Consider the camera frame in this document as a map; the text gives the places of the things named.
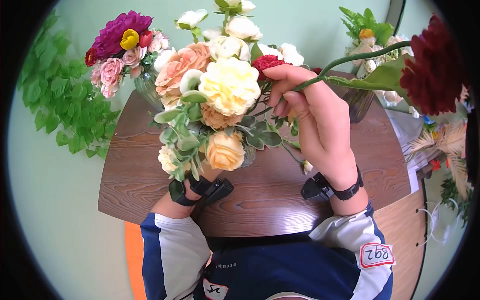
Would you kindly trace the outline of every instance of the black device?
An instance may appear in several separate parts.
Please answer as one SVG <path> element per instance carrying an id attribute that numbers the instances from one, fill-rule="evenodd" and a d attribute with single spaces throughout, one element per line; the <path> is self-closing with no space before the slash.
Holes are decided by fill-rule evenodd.
<path id="1" fill-rule="evenodd" d="M 336 191 L 325 177 L 318 172 L 313 178 L 308 180 L 301 189 L 301 195 L 305 200 L 314 202 L 329 201 L 330 197 L 336 195 L 340 200 L 348 200 L 353 197 L 359 189 L 363 186 L 363 180 L 361 178 L 360 169 L 357 166 L 357 182 L 345 191 Z"/>

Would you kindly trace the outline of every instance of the hand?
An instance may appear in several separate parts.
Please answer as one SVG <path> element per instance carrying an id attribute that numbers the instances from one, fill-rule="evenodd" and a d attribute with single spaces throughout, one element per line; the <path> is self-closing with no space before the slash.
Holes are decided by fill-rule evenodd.
<path id="1" fill-rule="evenodd" d="M 299 121 L 301 151 L 337 191 L 350 188 L 357 181 L 355 156 L 350 148 L 348 104 L 324 82 L 311 84 L 299 93 L 292 90 L 317 77 L 301 67 L 280 65 L 264 70 L 277 80 L 268 105 L 274 114 L 286 117 L 292 109 Z M 281 97 L 286 101 L 280 103 Z"/>

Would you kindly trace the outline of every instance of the wood grain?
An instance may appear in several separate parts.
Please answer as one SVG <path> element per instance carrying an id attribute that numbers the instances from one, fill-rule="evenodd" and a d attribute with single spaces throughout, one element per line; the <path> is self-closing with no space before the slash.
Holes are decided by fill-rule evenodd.
<path id="1" fill-rule="evenodd" d="M 346 93 L 343 88 L 334 91 L 339 96 Z M 170 183 L 156 159 L 162 146 L 160 130 L 148 127 L 148 110 L 153 109 L 134 91 L 110 144 L 98 200 L 100 212 L 135 224 L 144 220 Z M 373 102 L 365 119 L 352 125 L 351 146 L 375 209 L 410 194 L 399 142 L 379 103 Z M 258 151 L 252 166 L 221 177 L 228 178 L 235 190 L 200 214 L 197 222 L 206 236 L 296 233 L 311 230 L 332 215 L 328 204 L 310 203 L 300 196 L 308 177 L 283 148 Z"/>

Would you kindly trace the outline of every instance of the white rose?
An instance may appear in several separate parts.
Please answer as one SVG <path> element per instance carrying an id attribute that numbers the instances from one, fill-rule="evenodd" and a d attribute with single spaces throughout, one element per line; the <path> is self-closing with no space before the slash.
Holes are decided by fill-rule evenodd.
<path id="1" fill-rule="evenodd" d="M 242 0 L 241 2 L 241 14 L 247 14 L 256 8 L 257 7 L 255 6 L 255 4 L 253 4 L 251 1 Z"/>
<path id="2" fill-rule="evenodd" d="M 258 48 L 263 53 L 263 55 L 275 55 L 278 57 L 278 60 L 283 60 L 282 52 L 278 51 L 277 49 L 273 49 L 265 44 L 258 44 Z"/>
<path id="3" fill-rule="evenodd" d="M 189 25 L 190 28 L 194 28 L 202 21 L 202 19 L 207 15 L 206 10 L 197 10 L 184 12 L 179 20 L 177 21 L 177 29 L 181 29 L 180 24 Z"/>
<path id="4" fill-rule="evenodd" d="M 233 17 L 225 28 L 225 32 L 229 36 L 238 37 L 240 39 L 250 38 L 258 41 L 264 35 L 260 33 L 260 29 L 245 16 Z"/>
<path id="5" fill-rule="evenodd" d="M 213 59 L 229 59 L 237 55 L 240 60 L 250 60 L 250 48 L 242 39 L 234 36 L 219 36 L 210 41 L 210 54 Z"/>
<path id="6" fill-rule="evenodd" d="M 209 40 L 213 40 L 222 35 L 222 28 L 215 27 L 212 29 L 207 29 L 203 32 L 204 37 L 208 38 Z"/>
<path id="7" fill-rule="evenodd" d="M 303 56 L 297 52 L 297 47 L 294 45 L 285 43 L 278 50 L 283 54 L 283 60 L 286 63 L 291 63 L 297 67 L 303 65 Z"/>
<path id="8" fill-rule="evenodd" d="M 153 67 L 155 71 L 162 71 L 163 66 L 168 62 L 168 60 L 176 53 L 175 48 L 168 49 L 163 51 L 155 60 Z"/>

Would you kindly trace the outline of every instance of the red flower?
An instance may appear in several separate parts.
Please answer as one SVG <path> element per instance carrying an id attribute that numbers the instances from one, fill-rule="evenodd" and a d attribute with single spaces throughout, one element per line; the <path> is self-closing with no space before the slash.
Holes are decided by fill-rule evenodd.
<path id="1" fill-rule="evenodd" d="M 465 66 L 448 28 L 436 15 L 427 30 L 413 36 L 415 61 L 405 60 L 400 86 L 414 105 L 427 115 L 456 112 L 462 84 L 469 86 Z"/>
<path id="2" fill-rule="evenodd" d="M 149 30 L 145 30 L 141 35 L 140 35 L 140 41 L 138 42 L 138 46 L 145 48 L 150 46 L 152 43 L 153 39 L 153 34 Z"/>
<path id="3" fill-rule="evenodd" d="M 265 77 L 263 70 L 285 64 L 291 65 L 291 63 L 286 63 L 283 60 L 278 60 L 278 56 L 276 55 L 263 55 L 257 58 L 256 61 L 252 62 L 252 67 L 256 68 L 258 72 L 260 72 L 258 80 L 265 81 L 267 80 L 267 77 Z"/>
<path id="4" fill-rule="evenodd" d="M 85 55 L 85 64 L 89 67 L 96 63 L 98 56 L 96 55 L 96 48 L 90 48 Z"/>

